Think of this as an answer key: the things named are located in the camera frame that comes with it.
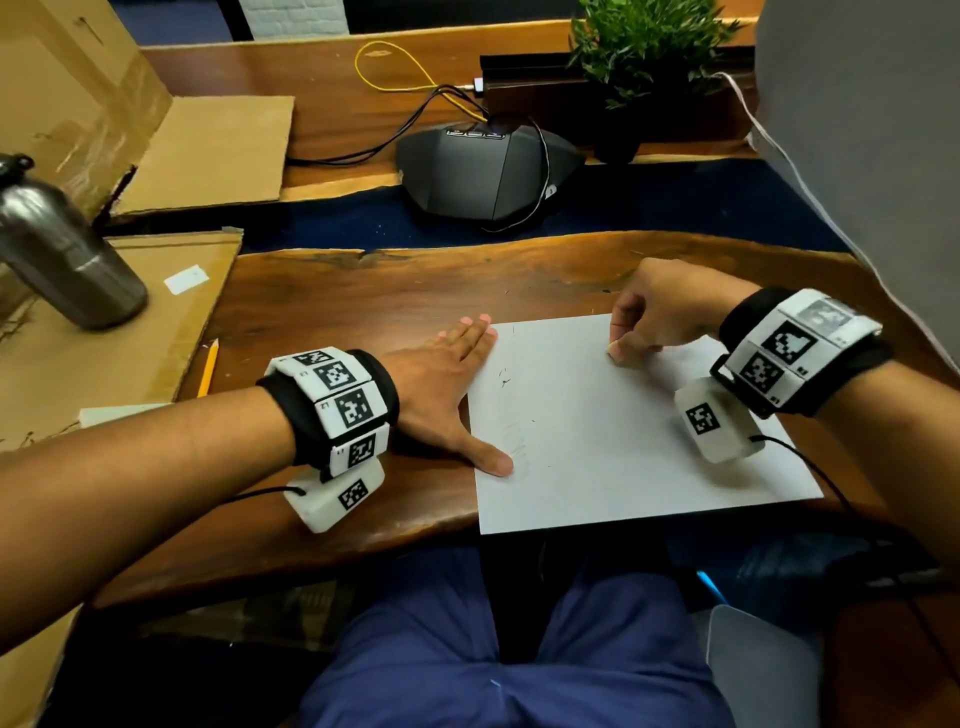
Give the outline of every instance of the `qr code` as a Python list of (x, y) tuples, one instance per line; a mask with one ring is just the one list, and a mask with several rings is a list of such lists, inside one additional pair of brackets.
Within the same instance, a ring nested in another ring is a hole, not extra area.
[(342, 361), (324, 364), (322, 367), (317, 367), (313, 371), (314, 374), (320, 378), (320, 381), (326, 385), (327, 389), (337, 389), (345, 384), (352, 384), (356, 381), (356, 377), (350, 373), (347, 365)]
[(348, 428), (366, 422), (373, 417), (373, 410), (370, 403), (367, 402), (367, 395), (364, 394), (362, 389), (347, 392), (341, 397), (334, 398), (333, 402), (337, 405), (337, 410), (344, 420), (344, 425)]
[(297, 359), (297, 361), (303, 366), (309, 367), (313, 364), (320, 364), (320, 362), (322, 361), (329, 361), (333, 357), (326, 352), (317, 351), (317, 352), (299, 353), (296, 356), (294, 356), (294, 358)]
[(839, 301), (821, 299), (807, 306), (797, 318), (824, 338), (846, 324), (856, 314)]
[(376, 433), (367, 435), (363, 440), (353, 443), (350, 446), (350, 453), (347, 456), (347, 468), (350, 469), (359, 465), (364, 460), (373, 457), (373, 448), (376, 445)]
[(713, 414), (713, 410), (706, 402), (698, 404), (696, 407), (690, 407), (685, 414), (698, 435), (720, 429), (720, 423), (717, 421), (716, 415)]
[(367, 486), (364, 485), (363, 480), (357, 480), (355, 483), (353, 483), (353, 485), (337, 496), (337, 499), (339, 499), (340, 504), (344, 506), (344, 510), (348, 511), (369, 494), (370, 491), (367, 490)]
[(760, 346), (780, 361), (793, 364), (816, 343), (817, 338), (808, 331), (784, 321)]
[(753, 384), (763, 394), (766, 394), (783, 376), (783, 369), (763, 354), (755, 353), (747, 362), (747, 366), (740, 370), (740, 376)]

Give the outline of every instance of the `person's left arm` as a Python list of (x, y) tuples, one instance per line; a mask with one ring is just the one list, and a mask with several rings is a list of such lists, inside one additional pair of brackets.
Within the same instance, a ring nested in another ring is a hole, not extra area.
[[(463, 319), (380, 362), (400, 400), (399, 429), (508, 474), (510, 458), (469, 435), (457, 412), (493, 346), (489, 321)], [(0, 455), (0, 654), (294, 455), (291, 426), (260, 387)]]

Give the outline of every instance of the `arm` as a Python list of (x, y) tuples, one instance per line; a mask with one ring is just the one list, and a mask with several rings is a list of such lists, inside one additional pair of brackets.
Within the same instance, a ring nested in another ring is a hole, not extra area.
[[(508, 474), (510, 458), (472, 437), (457, 411), (495, 341), (489, 321), (463, 319), (380, 361), (397, 389), (401, 430)], [(294, 455), (293, 431), (260, 387), (0, 455), (0, 654)]]
[[(758, 290), (679, 260), (644, 259), (617, 301), (608, 352), (618, 364), (704, 334)], [(839, 440), (902, 522), (960, 573), (960, 393), (897, 362), (856, 376), (816, 419)]]

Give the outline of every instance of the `person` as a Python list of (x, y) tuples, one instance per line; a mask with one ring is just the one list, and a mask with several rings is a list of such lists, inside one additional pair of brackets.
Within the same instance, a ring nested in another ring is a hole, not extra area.
[[(679, 260), (643, 259), (617, 301), (619, 364), (702, 335), (758, 287)], [(380, 357), (397, 427), (488, 473), (510, 457), (472, 437), (458, 404), (490, 353), (490, 317)], [(951, 572), (960, 567), (960, 394), (887, 361), (816, 412), (877, 491)], [(295, 440), (261, 387), (98, 425), (0, 457), (0, 651), (92, 594), (179, 529), (289, 466)], [(731, 726), (676, 585), (587, 561), (536, 659), (498, 662), (475, 548), (396, 559), (302, 701), (299, 725)]]

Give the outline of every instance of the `person's left hand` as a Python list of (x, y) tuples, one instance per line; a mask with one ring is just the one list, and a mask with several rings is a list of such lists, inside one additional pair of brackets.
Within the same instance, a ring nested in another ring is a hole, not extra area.
[(457, 452), (477, 468), (509, 475), (514, 461), (490, 443), (473, 437), (460, 421), (458, 406), (496, 341), (490, 316), (466, 316), (416, 349), (380, 356), (400, 399), (396, 426), (427, 445)]

